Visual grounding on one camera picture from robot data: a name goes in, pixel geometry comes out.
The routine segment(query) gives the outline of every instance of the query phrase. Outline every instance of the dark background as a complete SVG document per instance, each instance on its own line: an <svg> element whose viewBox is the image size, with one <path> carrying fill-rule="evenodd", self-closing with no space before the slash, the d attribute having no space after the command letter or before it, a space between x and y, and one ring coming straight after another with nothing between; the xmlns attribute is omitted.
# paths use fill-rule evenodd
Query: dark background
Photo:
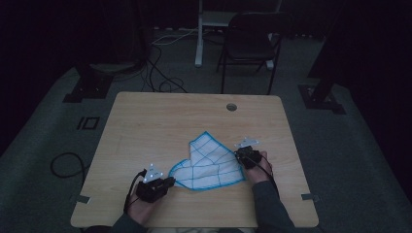
<svg viewBox="0 0 412 233"><path fill-rule="evenodd" d="M208 0L205 9L247 8L242 0L225 3ZM75 59L86 63L142 59L145 27L194 28L197 8L193 0L1 1L0 152ZM309 77L332 79L351 91L411 199L412 4L284 0L281 11L294 15L296 36L326 38ZM134 51L126 53L132 45Z"/></svg>

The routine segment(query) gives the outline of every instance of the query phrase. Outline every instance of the gray carpet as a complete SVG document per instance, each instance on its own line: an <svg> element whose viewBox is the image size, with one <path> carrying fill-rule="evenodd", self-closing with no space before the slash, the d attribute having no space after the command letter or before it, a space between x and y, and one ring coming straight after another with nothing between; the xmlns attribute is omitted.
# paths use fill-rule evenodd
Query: gray carpet
<svg viewBox="0 0 412 233"><path fill-rule="evenodd" d="M222 41L212 33L206 37ZM221 73L215 70L221 46L205 42L203 66L196 68L195 45L191 37L160 46L157 66L167 77L181 79L190 93L219 93ZM332 90L347 115L307 110L303 104L297 86L318 82L306 77L321 47L322 42L311 39L286 40L272 89L283 100L309 187L319 197L315 205L320 225L325 232L412 232L411 204L348 90L338 85ZM151 61L157 55L153 49ZM225 93L264 94L270 72L262 69L255 74L255 69L229 67ZM85 99L79 104L62 103L79 78L74 69L55 83L0 158L0 232L79 232L70 225L70 217L82 176L57 178L51 173L51 161L71 151L89 164L117 93L151 91L144 85L145 74L117 76L106 99ZM153 81L158 88L163 79L154 72ZM82 117L100 117L100 121L95 130L77 129ZM79 171L80 165L74 157L65 157L55 163L55 169L68 174ZM319 228L299 231L322 232Z"/></svg>

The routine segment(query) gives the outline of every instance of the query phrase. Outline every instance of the wooden table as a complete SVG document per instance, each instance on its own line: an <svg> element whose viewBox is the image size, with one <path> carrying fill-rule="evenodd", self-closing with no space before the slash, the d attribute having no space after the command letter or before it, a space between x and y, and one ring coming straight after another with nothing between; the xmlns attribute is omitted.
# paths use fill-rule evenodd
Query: wooden table
<svg viewBox="0 0 412 233"><path fill-rule="evenodd" d="M237 106L234 112L226 105ZM72 225L113 225L134 176L153 163L163 173L189 157L189 141L208 131L231 150L248 136L273 164L282 202L297 227L318 224L282 101L276 96L119 93L110 113ZM148 227L256 227L251 185L209 191L172 187Z"/></svg>

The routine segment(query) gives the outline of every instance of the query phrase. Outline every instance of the hand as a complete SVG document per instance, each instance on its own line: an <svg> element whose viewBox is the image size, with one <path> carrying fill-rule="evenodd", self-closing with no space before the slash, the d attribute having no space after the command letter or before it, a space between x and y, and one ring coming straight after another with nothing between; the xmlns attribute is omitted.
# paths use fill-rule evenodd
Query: hand
<svg viewBox="0 0 412 233"><path fill-rule="evenodd" d="M130 197L129 206L127 210L127 214L136 222L141 225L145 225L146 222L150 219L153 211L160 203L160 200L155 201L154 203L145 202L142 200L138 200L136 195L136 188L137 184L134 187L133 195Z"/></svg>
<svg viewBox="0 0 412 233"><path fill-rule="evenodd" d="M267 161L267 152L261 151L260 154L263 156L263 159L258 165L260 165L260 167L262 167L268 174L272 174L272 165ZM251 169L245 169L245 173L252 184L270 181L266 173L264 173L258 166Z"/></svg>

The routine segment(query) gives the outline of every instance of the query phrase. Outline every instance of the black device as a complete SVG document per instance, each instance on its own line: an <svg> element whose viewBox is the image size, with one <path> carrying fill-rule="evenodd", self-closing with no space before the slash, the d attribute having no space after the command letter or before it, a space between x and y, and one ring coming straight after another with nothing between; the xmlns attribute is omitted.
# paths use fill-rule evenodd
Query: black device
<svg viewBox="0 0 412 233"><path fill-rule="evenodd" d="M156 179L148 183L139 182L136 188L137 199L133 200L130 203L130 196L132 195L132 190L133 190L134 184L136 183L136 180L139 177L144 178L147 172L148 171L144 169L142 172L138 173L136 177L134 178L130 186L129 192L126 196L126 200L124 202L123 211L125 213L127 213L127 209L131 205L131 203L137 201L138 199L145 201L145 202L149 202L149 203L153 203L157 201L158 199L160 199L161 197L167 194L169 187L175 184L176 180L173 177L169 177L166 179L159 178L159 179Z"/></svg>
<svg viewBox="0 0 412 233"><path fill-rule="evenodd" d="M246 169L254 168L261 161L261 154L258 150L253 150L251 146L238 149L235 153L237 161Z"/></svg>

